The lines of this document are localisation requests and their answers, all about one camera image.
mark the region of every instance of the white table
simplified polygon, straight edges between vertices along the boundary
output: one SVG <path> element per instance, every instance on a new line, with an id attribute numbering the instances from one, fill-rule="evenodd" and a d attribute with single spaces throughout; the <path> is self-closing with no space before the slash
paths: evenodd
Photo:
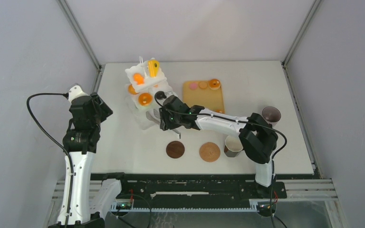
<path id="1" fill-rule="evenodd" d="M 98 90 L 114 111 L 103 124 L 93 173 L 161 173 L 161 174 L 254 174 L 255 163 L 244 152 L 235 158 L 223 153 L 225 136 L 211 131 L 179 128 L 185 153 L 179 159 L 166 154 L 169 142 L 178 139 L 172 131 L 163 132 L 153 126 L 141 130 L 133 118 L 125 97 L 128 78 L 124 70 L 136 63 L 108 63 Z M 276 129 L 288 138 L 288 144 L 275 157 L 276 173 L 311 174 L 313 169 L 300 129 L 285 75 L 278 61 L 243 62 L 173 62 L 160 63 L 167 81 L 182 97 L 183 82 L 217 78 L 223 88 L 226 114 L 250 116 L 266 106 L 277 107 L 282 118 Z M 216 143 L 220 158 L 203 161 L 199 148 L 205 142 Z M 278 147 L 283 139 L 278 139 Z"/>

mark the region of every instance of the white cup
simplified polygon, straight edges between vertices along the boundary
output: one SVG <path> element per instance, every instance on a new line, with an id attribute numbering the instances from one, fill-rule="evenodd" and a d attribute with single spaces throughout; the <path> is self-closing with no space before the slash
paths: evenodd
<path id="1" fill-rule="evenodd" d="M 224 141 L 224 153 L 229 158 L 234 158 L 243 150 L 243 145 L 237 137 L 227 136 Z"/>

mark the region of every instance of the orange toy food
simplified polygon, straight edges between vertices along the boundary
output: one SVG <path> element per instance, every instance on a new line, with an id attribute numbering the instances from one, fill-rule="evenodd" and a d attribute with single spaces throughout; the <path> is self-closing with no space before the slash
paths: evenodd
<path id="1" fill-rule="evenodd" d="M 134 81 L 136 81 L 136 83 L 138 85 L 143 84 L 144 83 L 144 77 L 142 77 L 141 74 L 136 73 L 136 74 L 134 74 Z"/>
<path id="2" fill-rule="evenodd" d="M 143 94 L 139 95 L 139 97 L 138 97 L 139 104 L 142 106 L 150 105 L 150 103 L 152 103 L 152 100 L 153 100 L 153 97 L 149 93 L 143 93 Z"/>
<path id="3" fill-rule="evenodd" d="M 134 89 L 134 87 L 132 86 L 132 84 L 130 84 L 129 86 L 128 86 L 128 92 L 130 93 L 130 94 L 138 94 L 136 91 L 135 91 L 135 89 Z"/>
<path id="4" fill-rule="evenodd" d="M 200 82 L 199 83 L 199 88 L 206 89 L 207 87 L 208 87 L 208 83 L 207 82 Z"/>
<path id="5" fill-rule="evenodd" d="M 209 81 L 209 88 L 211 88 L 213 90 L 219 89 L 220 86 L 221 86 L 221 83 L 218 79 L 212 79 Z"/>

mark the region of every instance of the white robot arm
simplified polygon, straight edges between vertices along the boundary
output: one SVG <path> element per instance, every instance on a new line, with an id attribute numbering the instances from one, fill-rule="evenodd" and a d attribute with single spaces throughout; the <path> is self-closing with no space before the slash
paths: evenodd
<path id="1" fill-rule="evenodd" d="M 162 92 L 156 93 L 155 100 L 161 106 L 161 129 L 165 131 L 184 126 L 237 137 L 246 155 L 256 163 L 255 182 L 265 190 L 272 184 L 275 177 L 272 157 L 278 135 L 261 115 L 253 113 L 250 117 L 236 117 L 216 113 L 198 105 L 189 107 L 178 97 L 167 97 Z"/>
<path id="2" fill-rule="evenodd" d="M 88 95 L 78 85 L 69 90 L 68 100 L 73 118 L 69 121 L 63 144 L 72 162 L 65 156 L 66 177 L 62 207 L 58 223 L 50 228 L 104 227 L 104 218 L 110 204 L 121 192 L 121 183 L 115 179 L 104 181 L 90 206 L 89 183 L 100 138 L 100 124 L 113 112 L 97 94 Z M 265 191 L 271 186 L 275 177 L 272 158 L 278 136 L 259 114 L 235 117 L 215 113 L 202 106 L 188 107 L 178 97 L 172 94 L 167 97 L 162 91 L 156 93 L 155 100 L 161 107 L 159 115 L 162 130 L 184 126 L 238 137 L 246 155 L 256 162 L 256 183 L 265 188 Z"/>

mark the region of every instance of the red wire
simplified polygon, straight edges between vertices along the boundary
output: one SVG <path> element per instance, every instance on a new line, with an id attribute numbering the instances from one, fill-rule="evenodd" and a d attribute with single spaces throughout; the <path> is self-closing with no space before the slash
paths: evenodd
<path id="1" fill-rule="evenodd" d="M 133 194 L 134 193 L 134 190 L 133 189 L 131 189 L 131 190 L 129 190 L 129 192 L 131 193 L 131 194 Z M 131 203 L 132 204 L 132 202 L 134 201 L 134 196 L 131 196 L 131 198 L 129 198 L 129 203 Z"/>
<path id="2" fill-rule="evenodd" d="M 273 191 L 275 193 L 275 202 L 274 203 L 277 203 L 278 202 L 278 195 L 276 194 L 276 191 Z"/>

